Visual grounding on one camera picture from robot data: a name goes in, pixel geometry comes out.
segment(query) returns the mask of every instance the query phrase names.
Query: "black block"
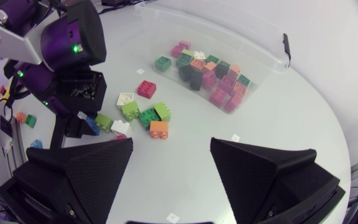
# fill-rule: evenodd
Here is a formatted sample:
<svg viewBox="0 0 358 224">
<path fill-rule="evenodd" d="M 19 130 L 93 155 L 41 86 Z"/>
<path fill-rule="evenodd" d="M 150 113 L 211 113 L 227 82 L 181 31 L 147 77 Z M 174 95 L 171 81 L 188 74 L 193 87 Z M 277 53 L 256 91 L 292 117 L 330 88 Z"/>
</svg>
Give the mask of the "black block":
<svg viewBox="0 0 358 224">
<path fill-rule="evenodd" d="M 228 73 L 229 73 L 229 68 L 227 68 L 224 65 L 219 64 L 215 68 L 216 78 L 222 79 L 223 76 L 227 75 Z"/>
<path fill-rule="evenodd" d="M 194 68 L 190 65 L 186 65 L 179 68 L 179 76 L 184 81 L 190 81 L 193 78 Z"/>
<path fill-rule="evenodd" d="M 190 88 L 192 90 L 199 91 L 201 89 L 201 83 L 203 82 L 203 74 L 201 72 L 194 72 L 193 79 L 190 83 Z"/>
</svg>

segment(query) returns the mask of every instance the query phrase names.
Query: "dark green block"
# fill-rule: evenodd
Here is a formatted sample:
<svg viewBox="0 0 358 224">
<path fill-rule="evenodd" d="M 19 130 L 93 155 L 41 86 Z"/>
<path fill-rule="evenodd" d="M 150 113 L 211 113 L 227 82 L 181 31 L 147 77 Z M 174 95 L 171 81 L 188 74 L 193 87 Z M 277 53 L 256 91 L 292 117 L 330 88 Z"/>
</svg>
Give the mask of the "dark green block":
<svg viewBox="0 0 358 224">
<path fill-rule="evenodd" d="M 35 118 L 35 116 L 27 115 L 27 118 L 25 119 L 25 124 L 30 126 L 30 128 L 34 128 L 36 121 L 37 118 Z"/>
<path fill-rule="evenodd" d="M 219 62 L 219 64 L 220 64 L 220 65 L 224 65 L 224 66 L 226 66 L 227 68 L 230 68 L 230 64 L 227 63 L 227 62 L 225 62 L 225 61 L 221 61 L 221 62 Z"/>
<path fill-rule="evenodd" d="M 177 60 L 176 66 L 182 67 L 182 66 L 189 65 L 192 60 L 193 60 L 193 57 L 190 57 L 187 55 L 181 55 Z"/>
<path fill-rule="evenodd" d="M 241 74 L 241 75 L 239 76 L 239 78 L 237 79 L 237 81 L 238 81 L 239 83 L 243 84 L 245 87 L 247 87 L 248 84 L 249 84 L 249 79 L 248 79 L 247 77 L 245 77 L 243 74 Z"/>
<path fill-rule="evenodd" d="M 159 116 L 153 108 L 150 108 L 147 111 L 143 111 L 142 113 L 140 113 L 139 118 L 146 130 L 150 129 L 150 123 L 152 121 L 160 121 Z"/>
<path fill-rule="evenodd" d="M 215 57 L 214 55 L 210 55 L 210 56 L 208 56 L 208 58 L 205 59 L 205 63 L 208 63 L 208 62 L 213 62 L 215 64 L 218 64 L 219 59 L 217 57 Z"/>
<path fill-rule="evenodd" d="M 171 59 L 166 58 L 164 56 L 161 56 L 154 62 L 155 68 L 160 72 L 165 72 L 166 70 L 168 70 L 169 67 L 171 67 L 171 65 Z"/>
</svg>

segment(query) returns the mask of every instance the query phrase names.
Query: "clear plastic container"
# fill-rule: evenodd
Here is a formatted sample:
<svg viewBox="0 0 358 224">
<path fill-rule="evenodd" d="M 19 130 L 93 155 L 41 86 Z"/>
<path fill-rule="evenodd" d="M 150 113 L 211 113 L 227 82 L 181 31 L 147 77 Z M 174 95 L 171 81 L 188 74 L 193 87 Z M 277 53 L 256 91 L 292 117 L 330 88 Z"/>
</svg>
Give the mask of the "clear plastic container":
<svg viewBox="0 0 358 224">
<path fill-rule="evenodd" d="M 230 79 L 225 78 L 222 82 L 218 78 L 212 88 L 208 84 L 205 85 L 208 87 L 204 88 L 203 83 L 200 90 L 192 90 L 227 113 L 232 113 L 240 107 L 269 75 L 283 73 L 289 67 L 290 56 L 285 52 L 283 32 L 263 19 L 228 5 L 224 1 L 158 0 L 142 2 L 135 6 L 135 13 L 141 15 L 144 21 L 149 44 L 147 58 L 161 75 L 190 90 L 194 88 L 193 80 L 195 80 L 196 86 L 198 85 L 199 78 L 187 80 L 179 75 L 178 59 L 175 58 L 178 55 L 174 57 L 172 49 L 181 41 L 189 42 L 191 44 L 189 50 L 192 52 L 202 52 L 206 58 L 213 55 L 220 62 L 224 61 L 231 65 L 228 75 L 226 75 L 231 75 Z M 168 69 L 166 66 L 158 65 L 158 59 L 161 56 L 165 57 L 162 58 L 163 63 L 164 60 L 167 60 L 166 58 L 170 59 L 172 65 Z M 236 88 L 236 91 L 233 91 L 232 87 L 230 90 L 232 79 L 238 78 L 234 65 L 240 68 L 240 74 L 250 80 L 247 85 L 244 82 L 241 83 L 245 86 L 246 92 L 244 96 L 240 93 L 241 96 L 236 96 L 236 98 L 234 95 L 240 89 Z M 217 87 L 226 91 L 227 94 L 216 90 Z"/>
</svg>

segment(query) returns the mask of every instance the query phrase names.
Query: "red block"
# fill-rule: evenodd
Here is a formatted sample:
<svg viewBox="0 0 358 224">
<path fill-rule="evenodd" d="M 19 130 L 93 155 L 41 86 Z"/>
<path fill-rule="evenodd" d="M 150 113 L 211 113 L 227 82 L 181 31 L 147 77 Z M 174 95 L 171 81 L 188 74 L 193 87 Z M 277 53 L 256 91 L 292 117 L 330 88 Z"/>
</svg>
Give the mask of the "red block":
<svg viewBox="0 0 358 224">
<path fill-rule="evenodd" d="M 226 105 L 224 105 L 224 110 L 231 113 L 233 112 L 240 104 L 242 101 L 242 95 L 236 93 L 227 103 Z"/>
<path fill-rule="evenodd" d="M 147 99 L 151 99 L 156 90 L 157 86 L 154 83 L 144 80 L 138 87 L 137 94 L 146 97 Z"/>
<path fill-rule="evenodd" d="M 179 42 L 179 46 L 183 47 L 184 49 L 190 50 L 191 43 L 182 40 L 181 42 Z"/>
<path fill-rule="evenodd" d="M 175 57 L 175 58 L 178 58 L 181 56 L 181 51 L 184 49 L 184 47 L 181 47 L 181 46 L 175 46 L 174 48 L 172 48 L 171 50 L 171 56 L 172 57 Z"/>
<path fill-rule="evenodd" d="M 212 90 L 215 84 L 218 82 L 214 71 L 207 72 L 203 75 L 203 88 L 206 90 Z"/>
<path fill-rule="evenodd" d="M 0 94 L 1 94 L 1 95 L 5 95 L 5 93 L 6 93 L 5 87 L 4 87 L 4 86 L 1 86 L 1 87 L 0 87 Z"/>
<path fill-rule="evenodd" d="M 228 93 L 221 88 L 217 87 L 209 97 L 209 102 L 213 103 L 217 107 L 221 107 L 224 103 L 224 100 L 228 96 Z"/>
</svg>

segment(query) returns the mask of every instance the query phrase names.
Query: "toy building block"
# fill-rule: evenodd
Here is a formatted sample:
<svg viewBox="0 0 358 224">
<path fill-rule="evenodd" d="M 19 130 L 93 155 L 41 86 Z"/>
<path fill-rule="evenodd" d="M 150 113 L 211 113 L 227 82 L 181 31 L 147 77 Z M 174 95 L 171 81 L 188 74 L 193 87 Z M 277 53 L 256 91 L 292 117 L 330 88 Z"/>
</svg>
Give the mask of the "toy building block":
<svg viewBox="0 0 358 224">
<path fill-rule="evenodd" d="M 187 55 L 187 56 L 190 56 L 190 57 L 194 57 L 194 52 L 192 52 L 191 50 L 187 50 L 187 49 L 183 49 L 182 51 L 181 51 L 181 54 L 182 55 Z"/>
<path fill-rule="evenodd" d="M 231 90 L 232 90 L 233 87 L 234 87 L 235 82 L 236 82 L 235 79 L 233 79 L 233 78 L 231 78 L 231 77 L 225 75 L 225 76 L 223 76 L 221 82 L 219 83 L 219 87 L 220 87 L 222 90 L 224 90 L 224 91 L 230 93 Z"/>
<path fill-rule="evenodd" d="M 215 68 L 216 68 L 216 64 L 214 62 L 208 62 L 204 65 L 202 72 L 203 74 L 205 74 L 207 72 L 215 70 Z"/>
<path fill-rule="evenodd" d="M 219 62 L 220 65 L 226 66 L 227 68 L 230 68 L 230 64 L 225 62 L 225 61 L 221 61 Z"/>
<path fill-rule="evenodd" d="M 205 62 L 213 62 L 213 63 L 217 64 L 219 62 L 219 59 L 217 57 L 215 57 L 214 55 L 210 55 L 210 56 L 208 56 L 208 58 L 206 58 Z"/>
<path fill-rule="evenodd" d="M 245 87 L 248 87 L 249 79 L 245 77 L 243 74 L 240 75 L 240 77 L 237 80 L 239 83 L 243 84 Z"/>
<path fill-rule="evenodd" d="M 246 91 L 247 91 L 247 87 L 245 87 L 243 84 L 239 82 L 236 82 L 236 84 L 234 84 L 234 87 L 230 92 L 230 95 L 234 96 L 236 93 L 238 93 L 241 96 L 245 96 Z"/>
<path fill-rule="evenodd" d="M 171 56 L 174 58 L 178 58 L 181 56 L 181 51 L 184 49 L 184 47 L 181 46 L 174 46 L 174 48 L 172 48 L 171 50 Z"/>
<path fill-rule="evenodd" d="M 20 124 L 24 123 L 25 119 L 26 119 L 26 115 L 23 112 L 20 111 L 16 114 L 16 121 L 19 122 Z"/>
<path fill-rule="evenodd" d="M 214 104 L 217 107 L 221 107 L 226 100 L 226 97 L 228 96 L 228 93 L 221 88 L 217 87 L 209 97 L 209 102 Z"/>
<path fill-rule="evenodd" d="M 85 121 L 88 123 L 88 125 L 92 128 L 95 135 L 99 136 L 100 134 L 100 128 L 96 124 L 95 117 L 94 116 L 87 116 Z"/>
<path fill-rule="evenodd" d="M 120 93 L 117 100 L 117 107 L 121 110 L 121 107 L 127 103 L 134 101 L 135 94 L 133 93 Z"/>
<path fill-rule="evenodd" d="M 139 116 L 139 107 L 137 106 L 136 101 L 130 102 L 122 106 L 122 113 L 125 116 L 127 121 L 132 121 L 134 118 Z"/>
<path fill-rule="evenodd" d="M 161 121 L 171 120 L 171 111 L 167 109 L 165 103 L 157 103 L 154 105 L 155 112 L 160 117 Z"/>
<path fill-rule="evenodd" d="M 205 62 L 200 59 L 194 59 L 190 62 L 190 65 L 194 68 L 194 70 L 200 72 L 203 69 Z"/>
<path fill-rule="evenodd" d="M 201 72 L 194 72 L 193 78 L 191 79 L 190 88 L 195 91 L 201 89 L 201 84 L 203 82 L 203 74 Z"/>
<path fill-rule="evenodd" d="M 150 124 L 150 135 L 154 139 L 168 138 L 168 122 L 167 121 L 152 121 Z"/>
<path fill-rule="evenodd" d="M 203 75 L 203 88 L 206 90 L 212 90 L 218 80 L 214 71 L 207 72 Z"/>
<path fill-rule="evenodd" d="M 189 56 L 189 55 L 181 55 L 177 62 L 176 62 L 176 66 L 178 68 L 182 67 L 182 66 L 186 66 L 186 65 L 189 65 L 190 62 L 193 60 L 193 57 Z"/>
<path fill-rule="evenodd" d="M 137 94 L 146 97 L 147 99 L 151 99 L 156 90 L 156 84 L 144 80 L 137 88 Z"/>
<path fill-rule="evenodd" d="M 191 65 L 186 65 L 179 68 L 179 76 L 184 81 L 190 81 L 193 78 L 194 68 Z"/>
<path fill-rule="evenodd" d="M 240 66 L 234 64 L 232 65 L 232 67 L 229 70 L 229 73 L 227 74 L 229 77 L 233 78 L 233 79 L 237 79 L 237 77 L 240 74 Z"/>
<path fill-rule="evenodd" d="M 30 147 L 42 149 L 42 142 L 40 142 L 38 139 L 36 139 L 34 142 L 31 143 Z"/>
<path fill-rule="evenodd" d="M 153 108 L 140 113 L 139 118 L 146 130 L 150 129 L 150 123 L 152 121 L 160 121 L 159 116 L 157 115 L 157 113 Z"/>
<path fill-rule="evenodd" d="M 169 67 L 171 67 L 172 62 L 171 59 L 166 58 L 164 56 L 159 57 L 155 62 L 154 66 L 155 68 L 160 72 L 165 72 L 168 70 Z"/>
<path fill-rule="evenodd" d="M 191 43 L 182 40 L 181 42 L 179 42 L 179 46 L 183 47 L 184 49 L 190 50 Z"/>
<path fill-rule="evenodd" d="M 6 93 L 5 87 L 1 86 L 0 87 L 0 94 L 3 96 L 3 95 L 5 95 L 5 93 Z"/>
<path fill-rule="evenodd" d="M 121 120 L 114 121 L 111 126 L 111 131 L 116 136 L 125 136 L 127 138 L 130 138 L 132 136 L 132 128 L 127 122 L 122 122 Z"/>
<path fill-rule="evenodd" d="M 37 118 L 35 118 L 35 116 L 28 115 L 24 123 L 28 125 L 30 128 L 34 128 L 35 122 L 37 122 Z"/>
<path fill-rule="evenodd" d="M 223 78 L 223 76 L 227 75 L 229 73 L 229 68 L 224 65 L 217 65 L 215 68 L 215 74 L 216 78 Z"/>
<path fill-rule="evenodd" d="M 94 120 L 96 122 L 96 125 L 101 128 L 106 133 L 111 132 L 111 126 L 112 126 L 112 119 L 109 118 L 106 115 L 98 114 L 98 116 Z"/>
<path fill-rule="evenodd" d="M 240 104 L 242 100 L 242 95 L 236 93 L 225 105 L 224 110 L 231 113 L 233 112 Z"/>
</svg>

